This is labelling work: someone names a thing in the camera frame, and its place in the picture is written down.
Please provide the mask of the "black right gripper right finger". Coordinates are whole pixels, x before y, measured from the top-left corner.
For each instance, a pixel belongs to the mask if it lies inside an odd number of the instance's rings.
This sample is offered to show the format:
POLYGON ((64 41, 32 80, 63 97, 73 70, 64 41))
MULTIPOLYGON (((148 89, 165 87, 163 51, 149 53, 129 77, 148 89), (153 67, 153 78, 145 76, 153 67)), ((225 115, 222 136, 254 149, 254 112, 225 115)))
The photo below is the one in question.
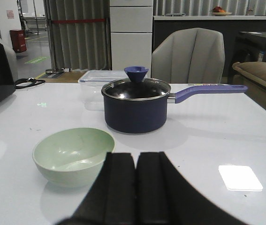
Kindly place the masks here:
POLYGON ((143 152, 137 161, 139 225, 242 225, 199 193, 164 152, 143 152))

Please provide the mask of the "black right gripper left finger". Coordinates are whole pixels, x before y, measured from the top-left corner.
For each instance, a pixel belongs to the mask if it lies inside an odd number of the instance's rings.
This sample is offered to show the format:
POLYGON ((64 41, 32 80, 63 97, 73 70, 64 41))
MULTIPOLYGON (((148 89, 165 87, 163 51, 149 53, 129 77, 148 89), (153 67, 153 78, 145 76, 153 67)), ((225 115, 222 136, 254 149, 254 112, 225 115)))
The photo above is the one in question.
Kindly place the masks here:
POLYGON ((135 165, 129 153, 107 153, 92 187, 61 225, 134 225, 135 165))

